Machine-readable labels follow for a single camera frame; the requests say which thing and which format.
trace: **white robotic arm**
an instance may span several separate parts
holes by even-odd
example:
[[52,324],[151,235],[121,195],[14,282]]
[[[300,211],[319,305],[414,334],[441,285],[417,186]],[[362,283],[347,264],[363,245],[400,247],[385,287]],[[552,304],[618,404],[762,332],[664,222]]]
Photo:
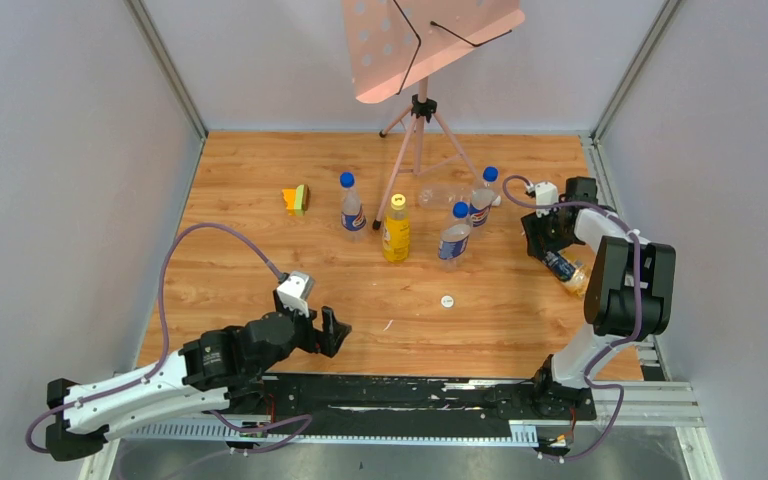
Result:
[[[154,375],[150,372],[157,362],[97,383],[79,385],[62,378],[49,382],[49,408],[72,407],[57,413],[46,428],[48,452],[58,461],[74,460],[144,425],[226,410],[261,393],[263,373],[296,348],[333,357],[351,327],[338,322],[331,308],[322,307],[322,331],[314,329],[317,312],[307,303],[313,284],[307,274],[284,274],[273,291],[276,311],[242,327],[203,333],[169,354]],[[107,393],[98,397],[101,392]]]
[[[628,233],[610,219],[594,210],[583,209],[578,212],[575,221],[575,236],[583,241],[593,252],[598,253],[602,237],[622,238],[631,242]],[[637,235],[640,244],[645,245],[649,240]],[[634,278],[631,273],[626,273],[625,285],[633,286]],[[611,343],[621,340],[619,335],[596,335],[592,325],[582,325],[570,343],[552,358],[552,377],[561,385],[572,388],[587,388],[584,381],[587,364]],[[602,357],[591,369],[591,375],[595,376],[618,353],[632,346],[626,343],[611,349],[611,352]]]
[[[541,206],[553,205],[557,199],[561,205],[573,202],[570,206],[539,209],[522,218],[530,256],[543,261],[547,254],[574,243],[586,244],[597,254],[584,298],[587,324],[563,350],[546,360],[535,377],[540,385],[538,396],[545,394],[543,400],[547,404],[569,405],[562,397],[572,398],[575,392],[587,389],[588,371],[595,376],[617,353],[632,345],[610,347],[634,332],[633,243],[630,232],[605,216],[605,207],[585,208],[587,204],[597,206],[596,182],[592,178],[567,180],[564,195],[552,194],[557,188],[549,182],[528,185],[526,191]],[[541,191],[549,193],[541,197]],[[640,341],[647,335],[660,334],[669,322],[675,250],[669,245],[651,243],[637,231],[634,235],[641,246],[643,319],[635,339]]]

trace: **yellow bottle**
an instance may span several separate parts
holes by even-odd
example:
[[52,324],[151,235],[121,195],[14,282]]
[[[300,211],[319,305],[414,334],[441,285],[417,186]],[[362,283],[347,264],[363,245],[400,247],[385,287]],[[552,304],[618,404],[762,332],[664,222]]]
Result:
[[384,258],[391,263],[404,262],[410,250],[410,220],[406,208],[405,196],[395,194],[390,199],[390,208],[384,218],[384,233],[381,244]]

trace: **yellow sponge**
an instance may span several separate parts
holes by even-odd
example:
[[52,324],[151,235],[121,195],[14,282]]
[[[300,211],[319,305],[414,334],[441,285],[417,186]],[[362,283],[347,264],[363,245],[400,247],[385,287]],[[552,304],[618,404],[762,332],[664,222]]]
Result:
[[284,203],[287,206],[287,214],[301,217],[307,211],[307,205],[310,201],[310,187],[299,185],[296,188],[286,188],[281,190],[284,195]]

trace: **plastic bottle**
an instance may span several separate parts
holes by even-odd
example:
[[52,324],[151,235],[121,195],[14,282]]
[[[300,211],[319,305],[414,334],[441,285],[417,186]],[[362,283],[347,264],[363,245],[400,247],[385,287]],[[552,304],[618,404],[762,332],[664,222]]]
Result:
[[384,258],[391,263],[401,263],[410,253],[410,220],[405,196],[397,193],[390,199],[390,208],[384,218],[381,246]]
[[472,222],[473,237],[480,236],[484,232],[484,224],[490,216],[490,206],[499,193],[496,191],[496,179],[499,178],[499,170],[496,167],[487,167],[481,179],[476,180],[475,189],[469,202],[470,221]]
[[343,187],[343,206],[340,210],[340,222],[346,232],[346,238],[358,242],[366,236],[366,217],[363,215],[363,205],[355,190],[355,176],[351,172],[340,175],[340,185]]
[[547,252],[543,258],[543,264],[549,267],[549,271],[561,281],[568,292],[584,298],[587,285],[590,283],[590,268],[587,265],[568,254],[555,252]]
[[471,195],[471,185],[427,183],[419,188],[416,200],[422,208],[449,209],[457,202],[468,202]]
[[440,258],[443,270],[452,271],[458,268],[472,231],[468,217],[469,206],[464,202],[456,203],[452,209],[452,217],[440,233],[437,256]]

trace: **black wire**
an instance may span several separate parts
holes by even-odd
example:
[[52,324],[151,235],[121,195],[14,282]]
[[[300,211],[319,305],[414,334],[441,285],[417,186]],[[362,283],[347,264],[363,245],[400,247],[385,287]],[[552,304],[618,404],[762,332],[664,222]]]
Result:
[[399,2],[396,0],[393,0],[393,3],[396,4],[396,8],[399,9],[399,13],[402,14],[402,18],[405,19],[406,22],[408,22],[408,26],[411,27],[411,30],[413,30],[413,34],[416,35],[416,51],[413,52],[413,58],[411,58],[411,63],[408,65],[408,69],[405,72],[405,78],[402,79],[402,84],[399,85],[399,91],[396,92],[396,95],[402,93],[402,89],[405,88],[405,82],[408,80],[408,75],[410,75],[410,70],[413,68],[413,62],[416,61],[416,56],[419,54],[419,47],[422,46],[422,38],[419,36],[419,33],[417,33],[416,29],[413,28],[413,24],[410,20],[408,20],[408,16],[405,15],[405,11],[402,10],[402,6],[399,5]]
[[435,22],[434,20],[432,20],[432,21],[431,21],[431,26],[432,26],[432,27],[438,27],[438,28],[442,28],[443,30],[445,30],[445,31],[447,31],[447,32],[449,32],[449,33],[451,33],[451,34],[452,34],[452,35],[454,35],[455,37],[457,37],[457,38],[459,38],[459,39],[463,40],[464,42],[466,42],[466,43],[468,43],[468,44],[470,44],[472,47],[480,47],[480,46],[482,46],[482,45],[485,45],[485,44],[487,44],[487,43],[490,43],[490,42],[492,42],[493,40],[496,40],[497,38],[500,38],[500,37],[504,37],[505,35],[507,35],[507,34],[509,34],[509,33],[513,32],[513,30],[508,30],[507,32],[505,32],[505,33],[503,33],[503,34],[501,34],[501,35],[496,35],[495,37],[491,38],[490,40],[485,40],[485,41],[483,41],[483,42],[481,42],[481,43],[472,43],[472,42],[470,42],[469,40],[467,40],[467,39],[463,38],[462,36],[458,35],[457,33],[455,33],[455,32],[453,32],[453,31],[449,30],[449,29],[448,29],[448,28],[446,28],[446,27],[444,27],[443,25],[440,25],[439,23]]

